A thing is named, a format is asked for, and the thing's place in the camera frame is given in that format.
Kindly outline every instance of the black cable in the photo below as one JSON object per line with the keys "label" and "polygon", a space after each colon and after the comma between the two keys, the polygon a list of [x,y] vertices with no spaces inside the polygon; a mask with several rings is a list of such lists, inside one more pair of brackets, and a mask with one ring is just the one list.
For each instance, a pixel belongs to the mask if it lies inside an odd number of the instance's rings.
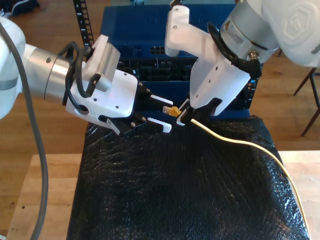
{"label": "black cable", "polygon": [[36,142],[36,147],[38,149],[40,163],[41,163],[41,176],[42,176],[41,203],[40,203],[39,215],[30,238],[31,240],[37,240],[39,238],[42,227],[44,225],[47,203],[48,203],[48,187],[49,187],[48,181],[49,180],[48,180],[48,166],[47,166],[46,153],[45,153],[44,144],[41,139],[40,131],[38,128],[34,107],[32,104],[32,98],[31,98],[31,93],[28,85],[28,79],[27,79],[25,67],[23,65],[22,59],[20,57],[20,54],[15,44],[11,40],[9,34],[6,32],[1,22],[0,22],[0,35],[2,36],[4,42],[8,46],[10,52],[12,53],[21,77],[26,109],[29,115],[29,120],[33,130],[33,135],[34,135],[34,139]]}
{"label": "black cable", "polygon": [[68,69],[68,72],[66,73],[65,76],[65,90],[66,90],[66,94],[70,100],[70,102],[72,103],[72,105],[80,110],[80,111],[86,111],[86,109],[84,109],[83,107],[81,107],[75,100],[75,98],[73,97],[72,93],[71,93],[71,86],[74,82],[74,76],[75,76],[75,62],[73,61]]}
{"label": "black cable", "polygon": [[[74,51],[76,51],[76,57],[75,60],[73,60],[74,57]],[[75,98],[73,97],[71,93],[71,87],[76,79],[76,85],[77,89],[80,93],[80,95],[83,98],[89,98],[90,94],[87,93],[84,89],[83,83],[82,83],[82,62],[83,58],[86,57],[87,59],[92,55],[93,49],[91,49],[89,46],[84,46],[83,48],[79,47],[74,41],[68,43],[59,53],[59,56],[63,56],[66,54],[66,59],[68,59],[70,63],[70,67],[68,69],[68,72],[65,76],[65,94],[67,98],[69,98],[72,105],[79,111],[88,111],[88,109],[83,106],[79,105]]]}
{"label": "black cable", "polygon": [[75,81],[76,81],[76,86],[78,88],[79,94],[81,95],[81,97],[83,97],[84,99],[89,98],[90,94],[88,92],[85,91],[84,89],[84,85],[82,83],[82,62],[85,56],[87,56],[88,54],[90,54],[91,52],[91,48],[89,46],[84,46],[84,48],[82,48],[75,60]]}
{"label": "black cable", "polygon": [[211,22],[207,24],[207,30],[211,35],[214,43],[221,52],[221,54],[228,59],[232,65],[238,69],[248,73],[252,79],[258,79],[261,77],[261,64],[258,59],[252,59],[250,61],[239,58],[234,52],[232,52],[221,38],[219,29]]}

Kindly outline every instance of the table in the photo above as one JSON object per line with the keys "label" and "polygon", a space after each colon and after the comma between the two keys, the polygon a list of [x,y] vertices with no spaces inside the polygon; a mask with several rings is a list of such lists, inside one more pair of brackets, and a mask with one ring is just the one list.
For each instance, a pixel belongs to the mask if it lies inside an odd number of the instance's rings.
{"label": "table", "polygon": [[[298,188],[311,237],[314,240],[320,239],[320,151],[279,153]],[[47,155],[48,207],[39,240],[66,239],[81,156],[81,154]],[[30,239],[38,216],[40,192],[40,160],[34,155],[21,189],[7,240]]]}

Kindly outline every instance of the black textured mat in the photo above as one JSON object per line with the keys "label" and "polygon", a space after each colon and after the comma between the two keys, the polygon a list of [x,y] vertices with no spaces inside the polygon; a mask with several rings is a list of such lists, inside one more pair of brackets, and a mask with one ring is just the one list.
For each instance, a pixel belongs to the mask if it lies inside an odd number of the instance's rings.
{"label": "black textured mat", "polygon": [[[279,157],[257,117],[208,127]],[[127,136],[90,124],[67,239],[309,238],[287,179],[264,152],[193,124],[170,134],[145,126]]]}

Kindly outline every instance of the metal rack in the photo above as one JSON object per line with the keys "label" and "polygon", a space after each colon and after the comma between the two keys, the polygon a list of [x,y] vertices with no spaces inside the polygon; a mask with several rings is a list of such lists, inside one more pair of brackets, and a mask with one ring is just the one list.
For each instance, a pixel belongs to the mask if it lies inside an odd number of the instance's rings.
{"label": "metal rack", "polygon": [[95,41],[89,20],[86,0],[73,0],[73,4],[83,44],[91,47]]}

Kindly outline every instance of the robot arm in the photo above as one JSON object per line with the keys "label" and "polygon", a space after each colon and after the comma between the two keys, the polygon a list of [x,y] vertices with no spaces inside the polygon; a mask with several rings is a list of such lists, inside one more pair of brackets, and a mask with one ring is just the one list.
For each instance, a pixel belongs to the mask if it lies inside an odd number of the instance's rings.
{"label": "robot arm", "polygon": [[[33,97],[63,104],[67,112],[113,129],[117,134],[147,122],[161,126],[166,133],[170,132],[170,124],[143,117],[135,112],[134,107],[151,105],[162,111],[163,107],[172,107],[173,102],[152,94],[135,76],[117,70],[120,53],[108,43],[107,36],[101,35],[91,49],[87,47],[89,59],[82,62],[81,56],[79,67],[78,61],[73,64],[65,57],[26,44],[24,34],[17,25],[2,17],[0,21],[22,56]],[[23,90],[15,60],[1,38],[0,46],[0,55],[3,56],[0,62],[2,118]],[[80,49],[75,43],[70,43],[65,52],[70,50],[70,46]],[[71,69],[75,69],[75,73],[70,75]]]}
{"label": "robot arm", "polygon": [[[279,46],[298,65],[320,66],[318,0],[241,0],[220,31],[211,34],[190,25],[189,14],[186,6],[173,4],[166,26],[167,55],[175,57],[186,51],[198,57],[178,124],[210,104],[211,114],[220,114],[253,76],[251,70],[258,71],[251,66],[259,66],[249,62],[263,64]],[[244,65],[235,64],[228,55]]]}

